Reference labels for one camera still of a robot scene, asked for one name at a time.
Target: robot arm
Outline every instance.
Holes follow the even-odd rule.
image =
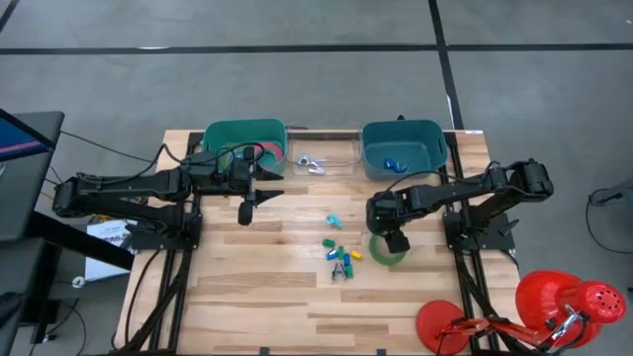
[[[137,220],[141,222],[138,226],[128,225],[128,230],[135,235],[134,249],[169,248],[174,241],[182,241],[183,235],[187,239],[186,236],[200,233],[202,215],[198,202],[194,202],[191,212],[184,208],[191,194],[244,197],[237,220],[248,225],[254,207],[284,193],[253,190],[253,178],[281,180],[283,177],[262,169],[252,146],[245,148],[243,158],[235,158],[225,172],[219,171],[218,158],[212,152],[195,153],[180,161],[176,168],[146,176],[101,177],[78,173],[55,188],[52,210],[62,218],[100,214]],[[156,208],[136,203],[137,198],[144,197],[176,204]],[[197,244],[197,238],[194,239],[187,245]],[[173,247],[178,249],[183,245],[175,243]]]
[[[465,231],[485,227],[488,221],[521,202],[541,202],[554,193],[545,166],[533,159],[440,186],[414,185],[396,192],[378,192],[367,201],[367,227],[387,240],[390,252],[409,250],[401,227],[438,211],[443,205],[494,194],[476,207],[462,211]]]

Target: wooden table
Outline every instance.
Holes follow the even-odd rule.
[[[164,142],[182,158],[189,133],[167,131]],[[456,137],[464,175],[483,172],[490,161],[484,135],[456,132]],[[193,254],[178,353],[256,354],[266,346],[275,354],[375,354],[378,348],[391,354],[430,354],[415,334],[418,310],[433,300],[461,307],[453,254],[445,245],[443,210],[407,224],[407,257],[395,266],[382,266],[368,250],[365,203],[389,183],[367,180],[362,162],[354,163],[360,160],[358,142],[301,139],[291,140],[289,147],[293,160],[305,152],[336,167],[325,167],[325,176],[312,176],[289,163],[285,180],[257,183],[258,188],[286,193],[256,209],[250,226],[237,224],[239,197],[203,198],[204,229]],[[157,169],[176,165],[163,154]],[[421,182],[438,184],[439,179],[411,179],[403,186]],[[325,224],[329,214],[338,214],[343,229]],[[327,248],[321,245],[326,237],[363,253],[362,261],[353,262],[353,279],[332,283],[333,262],[325,260]],[[136,256],[118,346],[123,344],[132,292],[151,254]],[[498,251],[482,251],[482,258],[493,306],[499,315],[520,322],[514,306],[519,282],[515,266]],[[142,282],[131,334],[154,308],[163,261],[161,252]],[[171,311],[165,315],[162,346]]]

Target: red lamp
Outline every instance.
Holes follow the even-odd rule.
[[[571,347],[594,340],[602,326],[624,316],[625,302],[613,287],[597,281],[582,281],[562,271],[529,273],[516,289],[516,309],[525,326],[498,317],[466,319],[454,304],[433,301],[417,314],[415,328],[420,340],[434,353],[454,355],[462,351],[469,336],[486,331],[505,333],[534,347],[562,347],[582,332]]]

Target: green tape roll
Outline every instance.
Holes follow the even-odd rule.
[[[400,252],[400,253],[390,253],[390,254],[381,253],[378,250],[379,239],[384,239],[384,238],[377,236],[375,234],[372,234],[372,237],[369,239],[369,252],[372,254],[372,257],[374,257],[374,260],[376,260],[376,262],[385,266],[392,266],[402,261],[403,258],[405,258],[405,255],[407,255],[406,251]]]

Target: green bin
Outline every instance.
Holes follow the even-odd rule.
[[[277,161],[275,155],[268,152],[259,160],[262,168],[281,174],[286,167],[288,142],[286,126],[277,119],[226,120],[209,125],[205,131],[204,150],[219,152],[247,142],[271,142],[278,146],[283,155]],[[231,161],[228,153],[220,159],[220,168],[226,169]]]
[[[375,181],[396,180],[421,170],[434,171],[448,157],[442,128],[432,120],[370,123],[363,128],[362,140],[365,173]],[[396,173],[386,169],[387,158],[408,170]]]

